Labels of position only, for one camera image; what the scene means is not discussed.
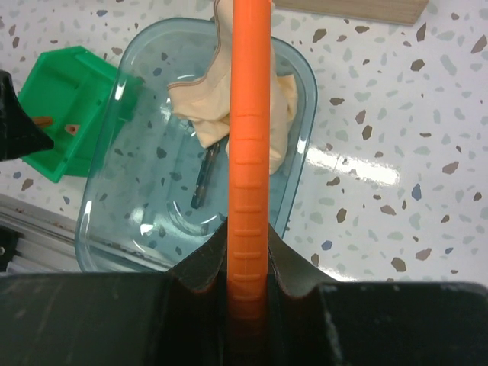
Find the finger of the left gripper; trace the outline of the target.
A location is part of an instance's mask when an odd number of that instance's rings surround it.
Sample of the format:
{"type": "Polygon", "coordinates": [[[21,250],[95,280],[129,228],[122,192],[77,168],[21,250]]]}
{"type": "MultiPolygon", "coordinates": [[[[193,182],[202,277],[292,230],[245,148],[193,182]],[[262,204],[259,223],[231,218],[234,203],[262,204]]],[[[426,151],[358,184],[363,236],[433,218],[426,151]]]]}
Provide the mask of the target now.
{"type": "Polygon", "coordinates": [[[35,125],[18,100],[11,74],[1,71],[1,161],[51,150],[54,141],[35,125]]]}

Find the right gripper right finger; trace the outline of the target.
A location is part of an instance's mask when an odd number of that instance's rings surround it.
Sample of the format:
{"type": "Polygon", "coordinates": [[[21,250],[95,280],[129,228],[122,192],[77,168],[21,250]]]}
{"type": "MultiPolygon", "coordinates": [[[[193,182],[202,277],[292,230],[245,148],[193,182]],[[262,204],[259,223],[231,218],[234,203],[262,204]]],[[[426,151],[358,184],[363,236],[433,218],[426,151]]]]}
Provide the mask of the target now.
{"type": "Polygon", "coordinates": [[[487,289],[341,282],[271,231],[267,365],[485,365],[487,289]]]}

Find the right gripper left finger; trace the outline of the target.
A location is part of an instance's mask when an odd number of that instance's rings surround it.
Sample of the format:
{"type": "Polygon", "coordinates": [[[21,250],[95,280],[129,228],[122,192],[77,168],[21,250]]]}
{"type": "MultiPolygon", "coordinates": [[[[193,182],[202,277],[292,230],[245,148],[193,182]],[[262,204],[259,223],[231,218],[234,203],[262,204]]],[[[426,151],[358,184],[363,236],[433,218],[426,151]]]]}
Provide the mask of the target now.
{"type": "Polygon", "coordinates": [[[166,272],[8,275],[3,365],[223,365],[222,225],[166,272]]]}

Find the beige underwear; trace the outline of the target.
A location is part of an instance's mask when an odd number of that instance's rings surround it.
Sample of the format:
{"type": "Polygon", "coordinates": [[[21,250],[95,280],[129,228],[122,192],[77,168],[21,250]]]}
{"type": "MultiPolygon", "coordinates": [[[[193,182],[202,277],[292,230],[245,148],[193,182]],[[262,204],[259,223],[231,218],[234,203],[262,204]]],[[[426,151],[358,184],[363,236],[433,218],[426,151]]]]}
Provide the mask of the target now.
{"type": "MultiPolygon", "coordinates": [[[[230,83],[233,2],[215,1],[213,14],[217,48],[204,76],[192,82],[168,85],[173,113],[192,122],[203,148],[219,142],[230,131],[230,83]]],[[[271,50],[270,167],[272,175],[285,160],[288,134],[297,113],[298,91],[294,75],[278,76],[271,50]]]]}

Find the orange plastic hanger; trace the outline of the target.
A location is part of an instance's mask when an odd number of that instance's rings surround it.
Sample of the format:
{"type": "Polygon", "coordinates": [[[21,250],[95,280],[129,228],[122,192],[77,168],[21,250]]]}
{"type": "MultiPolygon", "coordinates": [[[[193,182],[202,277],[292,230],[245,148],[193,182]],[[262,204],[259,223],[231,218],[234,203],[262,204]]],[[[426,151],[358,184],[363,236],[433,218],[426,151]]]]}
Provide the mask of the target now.
{"type": "Polygon", "coordinates": [[[226,271],[231,365],[266,362],[270,78],[271,2],[235,1],[226,271]]]}

